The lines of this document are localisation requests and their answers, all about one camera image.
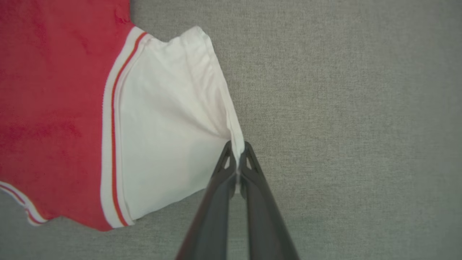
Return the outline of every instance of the striped trim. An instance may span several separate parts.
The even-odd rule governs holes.
[[[124,79],[143,50],[139,46],[151,38],[138,27],[130,31],[104,88],[100,197],[104,216],[113,228],[134,224],[123,196],[118,107]]]
[[[8,193],[11,197],[13,197],[16,200],[17,203],[24,207],[27,215],[27,220],[31,225],[39,226],[48,221],[48,219],[40,215],[40,213],[37,211],[37,208],[29,199],[29,197],[27,197],[20,190],[2,181],[0,181],[0,189]]]

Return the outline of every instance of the cloth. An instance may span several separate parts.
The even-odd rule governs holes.
[[[34,225],[131,225],[204,188],[227,140],[243,148],[208,36],[162,43],[128,4],[2,3],[0,188]]]

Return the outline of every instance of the gray textile background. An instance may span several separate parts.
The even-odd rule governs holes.
[[[132,2],[167,41],[212,39],[302,259],[462,259],[462,2]],[[173,259],[199,192],[133,227],[40,228],[0,194],[0,259]],[[244,201],[229,259],[246,259]]]

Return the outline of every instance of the white fabric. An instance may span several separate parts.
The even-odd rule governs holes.
[[[237,159],[244,149],[212,43],[199,27],[139,48],[121,89],[117,140],[132,219],[205,188],[228,140]]]

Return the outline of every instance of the white stripe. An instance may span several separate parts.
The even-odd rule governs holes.
[[[32,201],[29,199],[29,197],[27,197],[24,193],[22,193],[20,190],[18,190],[17,188],[15,188],[14,186],[6,183],[6,182],[2,182],[0,181],[0,185],[2,186],[5,186],[7,187],[8,189],[12,190],[14,193],[16,193],[16,195],[18,195],[23,201],[24,201],[24,204],[21,203],[21,201],[19,201],[16,196],[11,193],[9,190],[7,189],[3,189],[1,188],[3,191],[5,191],[6,193],[10,194],[20,205],[22,205],[25,209],[29,210],[30,214],[32,215],[32,217],[37,220],[38,222],[40,223],[45,223],[47,222],[46,219],[44,219],[40,213],[38,213],[37,211],[37,208],[35,207],[35,205],[32,203]]]
[[[114,66],[112,67],[108,79],[106,81],[106,86],[104,88],[104,95],[103,95],[103,135],[102,135],[102,158],[101,158],[101,190],[100,190],[100,198],[101,198],[101,206],[103,208],[104,216],[106,220],[113,228],[123,227],[122,222],[120,221],[116,206],[114,205],[112,199],[112,125],[111,125],[111,103],[112,103],[112,90],[114,87],[114,82],[116,80],[117,74],[121,70],[125,61],[129,58],[130,54],[135,48],[135,42],[138,37],[143,33],[143,31],[138,28],[134,27],[127,36],[125,44],[120,52],[119,56],[114,62]],[[117,174],[116,174],[116,183],[117,183],[117,199],[119,202],[119,207],[122,212],[122,216],[124,217],[125,221],[129,225],[133,225],[134,222],[130,217],[128,212],[125,199],[123,196],[123,184],[122,184],[122,171],[121,171],[121,154],[120,154],[120,130],[119,130],[119,118],[118,118],[118,105],[119,105],[119,96],[120,91],[122,89],[122,85],[124,82],[124,78],[127,76],[127,73],[130,71],[130,67],[136,61],[136,58],[140,55],[142,51],[142,44],[146,42],[150,37],[146,35],[140,41],[140,46],[138,50],[129,61],[129,63],[122,71],[121,76],[117,82],[116,89],[115,89],[115,140],[116,140],[116,167],[117,167]]]

